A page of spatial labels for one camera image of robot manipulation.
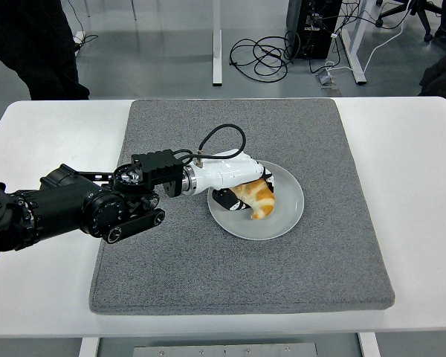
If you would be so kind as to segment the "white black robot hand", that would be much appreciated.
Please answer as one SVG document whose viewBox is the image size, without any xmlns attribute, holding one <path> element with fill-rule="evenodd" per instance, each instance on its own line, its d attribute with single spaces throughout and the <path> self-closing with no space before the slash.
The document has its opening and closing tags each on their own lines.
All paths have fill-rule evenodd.
<svg viewBox="0 0 446 357">
<path fill-rule="evenodd" d="M 276 201 L 272 172 L 235 149 L 184 166 L 182 193 L 196 195 L 206 189 L 225 210 L 252 209 L 252 219 L 268 216 Z"/>
</svg>

